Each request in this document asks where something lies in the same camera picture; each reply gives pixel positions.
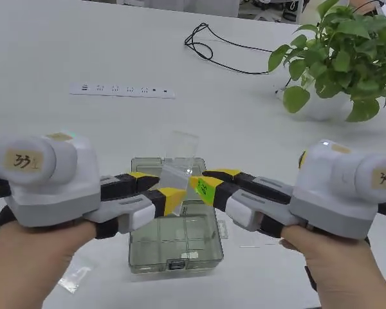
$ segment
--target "tan sticker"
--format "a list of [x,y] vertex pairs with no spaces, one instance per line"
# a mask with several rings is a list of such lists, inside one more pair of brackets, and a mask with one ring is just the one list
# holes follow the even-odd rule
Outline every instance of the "tan sticker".
[[332,150],[337,151],[339,153],[351,153],[352,151],[349,148],[346,148],[342,145],[332,144]]
[[374,169],[372,172],[372,189],[386,190],[386,169]]
[[61,133],[61,132],[49,134],[49,135],[46,135],[46,136],[50,137],[51,139],[56,140],[58,142],[64,142],[66,140],[73,139],[73,137],[71,137],[71,136],[69,136],[67,134]]
[[307,151],[303,151],[302,155],[299,158],[299,169],[302,168],[302,165],[304,163],[304,160],[306,160]]
[[5,168],[26,173],[40,172],[44,156],[41,151],[9,149],[6,152]]

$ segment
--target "hand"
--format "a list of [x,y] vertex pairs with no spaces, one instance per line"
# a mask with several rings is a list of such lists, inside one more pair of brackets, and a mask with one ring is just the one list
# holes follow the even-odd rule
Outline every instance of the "hand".
[[284,228],[282,237],[285,248],[304,255],[323,309],[386,308],[386,281],[365,241],[331,238],[299,226]]
[[39,309],[74,253],[96,236],[93,223],[48,232],[0,227],[0,309]]

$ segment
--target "white table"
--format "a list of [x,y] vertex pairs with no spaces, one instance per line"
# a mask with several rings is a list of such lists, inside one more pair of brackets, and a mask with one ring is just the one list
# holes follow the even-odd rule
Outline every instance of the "white table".
[[[0,136],[69,129],[92,140],[103,174],[116,174],[129,170],[135,156],[163,156],[163,141],[177,129],[200,136],[198,156],[209,168],[287,183],[295,181],[301,150],[321,138],[386,152],[386,110],[365,124],[296,121],[274,95],[287,79],[284,71],[245,76],[183,46],[201,21],[233,41],[271,49],[295,29],[74,0],[0,1]],[[267,67],[266,54],[209,43],[219,61],[244,70]],[[176,99],[69,95],[69,83],[82,81],[167,86]],[[97,268],[74,295],[57,287],[45,309],[318,305],[301,256],[219,217],[230,237],[223,241],[225,260],[209,276],[140,282],[127,267],[127,236],[92,241],[79,254]],[[386,218],[377,217],[371,240],[386,276]],[[260,248],[239,248],[249,244]]]

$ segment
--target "power outlet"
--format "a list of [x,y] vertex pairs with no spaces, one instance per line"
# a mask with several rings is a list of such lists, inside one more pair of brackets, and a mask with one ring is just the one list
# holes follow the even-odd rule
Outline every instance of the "power outlet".
[[175,98],[174,91],[159,87],[130,87],[117,84],[72,83],[71,95],[107,95],[114,97]]

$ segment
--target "handwritten label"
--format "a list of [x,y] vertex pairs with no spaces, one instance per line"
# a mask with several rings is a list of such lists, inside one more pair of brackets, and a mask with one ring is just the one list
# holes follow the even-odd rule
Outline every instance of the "handwritten label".
[[40,172],[43,167],[43,153],[33,150],[9,149],[5,156],[5,168],[25,173]]
[[349,148],[346,148],[342,145],[333,144],[332,150],[337,151],[339,153],[351,153],[352,151]]
[[213,205],[216,190],[212,186],[208,185],[204,180],[199,179],[198,185],[196,186],[196,192],[201,196],[203,201]]
[[372,172],[372,189],[386,190],[386,169],[374,169]]
[[71,137],[71,136],[69,136],[67,134],[61,133],[61,132],[49,134],[49,135],[46,135],[46,136],[50,137],[51,139],[56,140],[58,142],[65,142],[67,140],[73,139],[73,137]]

